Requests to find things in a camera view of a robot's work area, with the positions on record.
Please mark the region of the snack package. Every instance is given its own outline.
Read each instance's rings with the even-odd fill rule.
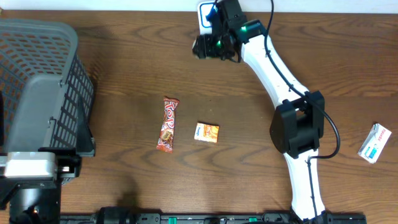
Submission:
[[[195,140],[217,143],[219,126],[197,123]]]
[[[175,124],[175,109],[180,102],[176,99],[169,99],[166,97],[163,100],[164,100],[164,120],[156,148],[165,152],[172,153],[174,124]]]
[[[391,132],[387,128],[380,124],[374,124],[358,155],[372,164],[375,163],[390,135]]]

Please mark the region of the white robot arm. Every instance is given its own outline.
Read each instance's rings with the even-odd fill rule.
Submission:
[[[267,38],[267,46],[271,51],[270,54],[274,62],[278,65],[281,72],[285,75],[288,81],[303,94],[308,91],[297,79],[292,75],[286,65],[278,56],[277,52],[272,45],[271,38]],[[281,105],[284,100],[294,101],[300,98],[298,94],[289,91],[289,87],[285,81],[279,76],[275,68],[266,55],[264,48],[264,36],[258,35],[249,39],[249,42],[242,45],[241,51],[242,59],[254,70],[259,77],[262,85],[267,90],[271,97],[274,107]],[[293,159],[287,153],[284,153],[287,166],[289,168],[290,181],[292,183],[293,200],[292,209],[296,215],[301,219],[311,219],[315,217],[314,207],[312,202],[312,193],[310,188],[310,178],[308,173],[307,160],[310,156],[317,156],[318,149],[309,150],[298,155],[297,159]],[[325,210],[320,196],[317,160],[311,161],[312,170],[312,184],[315,197],[315,205],[317,207],[317,215],[320,215]]]
[[[193,52],[199,58],[220,57],[223,60],[230,59],[228,57],[232,55],[231,51],[221,49],[221,47],[231,48],[231,45],[228,46],[229,39],[228,38],[225,39],[225,33],[218,32],[217,36],[219,38],[215,40],[211,39],[212,37],[216,36],[212,35],[212,31],[216,29],[212,28],[213,24],[208,21],[208,18],[206,18],[206,16],[209,15],[212,8],[214,8],[215,12],[220,14],[219,16],[220,18],[217,19],[221,20],[222,26],[225,26],[225,24],[234,26],[234,28],[232,29],[234,29],[233,32],[235,32],[235,36],[238,36],[237,38],[242,37],[242,39],[244,39],[241,40],[241,45],[239,49],[241,59],[243,59],[243,61],[246,62],[259,77],[261,83],[264,85],[264,88],[271,97],[272,103],[275,108],[275,112],[278,111],[281,117],[285,116],[282,115],[282,112],[284,111],[278,107],[280,105],[286,104],[286,101],[288,101],[287,104],[289,106],[291,106],[291,104],[294,105],[296,104],[295,102],[300,101],[302,97],[299,96],[294,91],[290,90],[289,86],[281,78],[281,76],[278,74],[278,71],[275,69],[275,66],[273,66],[273,64],[267,57],[264,46],[265,33],[260,32],[259,29],[259,25],[261,25],[261,23],[245,22],[244,26],[237,27],[236,24],[240,23],[240,25],[242,25],[243,24],[242,21],[246,20],[246,16],[244,16],[244,14],[241,12],[239,3],[237,3],[237,1],[224,0],[221,1],[219,4],[220,4],[219,5],[220,9],[218,10],[220,12],[217,12],[217,8],[215,7],[213,1],[203,2],[199,4],[198,18],[199,18],[200,32],[202,36],[199,36],[199,38],[197,38],[197,40],[195,41]],[[216,47],[214,50],[211,48],[211,44],[209,44],[211,42],[213,43],[216,42]],[[272,57],[274,63],[277,65],[277,68],[283,73],[284,77],[289,81],[289,83],[292,84],[294,88],[297,91],[299,91],[302,95],[308,92],[308,89],[305,86],[303,86],[299,81],[297,81],[297,79],[292,75],[292,73],[289,71],[289,69],[280,59],[280,57],[278,56],[277,52],[274,49],[270,37],[267,38],[267,48],[269,50],[269,55]],[[283,153],[287,161],[287,166],[289,168],[290,181],[292,184],[292,191],[293,191],[292,210],[295,212],[296,216],[298,216],[301,220],[306,220],[306,219],[313,219],[314,217],[321,215],[322,212],[325,210],[325,206],[323,205],[320,196],[318,173],[317,173],[317,160],[312,159],[311,160],[312,165],[311,166],[308,165],[308,158],[317,156],[318,149],[316,147],[308,147],[311,146],[311,144],[308,144],[309,141],[308,136],[305,136],[304,138],[301,138],[302,136],[299,136],[302,133],[297,131],[299,129],[298,125],[299,121],[296,120],[296,114],[295,114],[295,111],[297,110],[299,109],[295,108],[295,110],[293,111],[290,110],[289,112],[289,113],[291,112],[294,113],[293,115],[294,125],[290,127],[289,122],[287,122],[287,124],[285,124],[285,126],[282,128],[279,127],[274,128],[276,130],[278,129],[282,130],[282,132],[275,134],[275,136],[278,135],[277,136],[278,138],[275,138],[275,136],[273,136],[272,134],[273,127],[271,125],[271,138],[276,148]],[[323,116],[321,116],[321,118],[318,117],[318,120],[319,119],[321,119],[322,121],[321,125],[322,133],[316,134],[315,137],[316,141],[319,141],[319,138],[323,134]],[[279,137],[283,135],[285,135],[285,137],[291,136],[291,134],[286,134],[286,129],[290,128],[294,130],[293,131],[294,134],[299,136],[299,138],[297,138],[299,140],[296,139],[299,143],[294,141],[290,142],[290,140],[286,140],[286,138]],[[308,125],[305,125],[305,127],[303,128],[305,131],[303,131],[303,133],[305,134],[311,133],[308,132],[308,129],[311,128],[312,127],[308,127]],[[295,148],[295,152],[290,151],[290,146],[292,148]]]

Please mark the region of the orange package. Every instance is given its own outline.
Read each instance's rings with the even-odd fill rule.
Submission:
[[[217,125],[197,123],[195,136],[193,138],[199,141],[217,143],[219,129],[220,127]]]
[[[174,124],[175,124],[175,109],[180,102],[176,99],[169,99],[166,97],[163,100],[164,100],[164,120],[156,148],[165,152],[172,153]]]

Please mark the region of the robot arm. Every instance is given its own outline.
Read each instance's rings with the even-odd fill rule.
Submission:
[[[199,58],[233,60],[234,51],[237,51],[238,61],[242,59],[254,70],[275,108],[270,134],[272,142],[287,161],[293,190],[292,209],[301,220],[321,215],[325,206],[320,196],[316,159],[311,161],[310,167],[307,162],[309,157],[318,155],[319,138],[323,135],[323,115],[289,89],[266,55],[264,38],[267,32],[264,26],[259,21],[247,22],[238,1],[224,0],[216,6],[214,2],[204,2],[198,7],[198,17],[200,31],[204,35],[197,38],[193,53]],[[289,83],[324,107],[322,95],[319,92],[309,93],[285,66],[270,37],[267,38],[267,48]],[[303,111],[303,116],[297,116],[298,110]]]
[[[285,75],[288,81],[296,87],[296,89],[303,94],[308,91],[297,79],[292,75],[286,65],[278,56],[272,45],[271,38],[267,38],[267,46],[271,51],[270,54],[274,62],[278,65],[281,72]],[[264,48],[264,36],[258,35],[249,39],[249,42],[242,45],[242,59],[254,70],[259,77],[262,85],[267,90],[274,107],[281,105],[284,100],[294,101],[299,99],[298,94],[289,91],[289,87],[279,76],[275,68],[270,63],[269,59],[265,57],[266,51]],[[309,150],[298,155],[294,159],[286,152],[287,166],[289,168],[290,181],[293,190],[292,209],[296,215],[301,219],[311,219],[315,217],[314,207],[312,202],[312,193],[310,188],[310,178],[308,173],[307,159],[310,156],[317,156],[318,149]],[[317,215],[320,215],[325,210],[322,204],[317,173],[317,161],[311,161],[312,166],[312,184],[315,197],[315,205],[317,207]]]

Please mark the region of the basket mesh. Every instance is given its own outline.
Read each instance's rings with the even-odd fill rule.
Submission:
[[[58,75],[60,86],[66,85],[67,88],[63,99],[60,99],[61,108],[54,108],[54,111],[60,112],[59,117],[55,118],[57,121],[50,146],[74,147],[77,99],[82,97],[88,117],[94,89],[76,49],[71,48],[77,45],[73,29],[60,23],[10,21],[0,21],[0,90],[4,103],[4,138],[10,134],[22,91],[29,79],[34,75],[52,74]],[[67,61],[71,55],[74,57],[69,64]]]
[[[86,116],[90,112],[88,105],[91,105],[93,100],[93,86],[77,56],[73,59],[67,82],[68,89],[61,107],[60,119],[55,128],[52,147],[75,146],[78,96],[82,97]]]

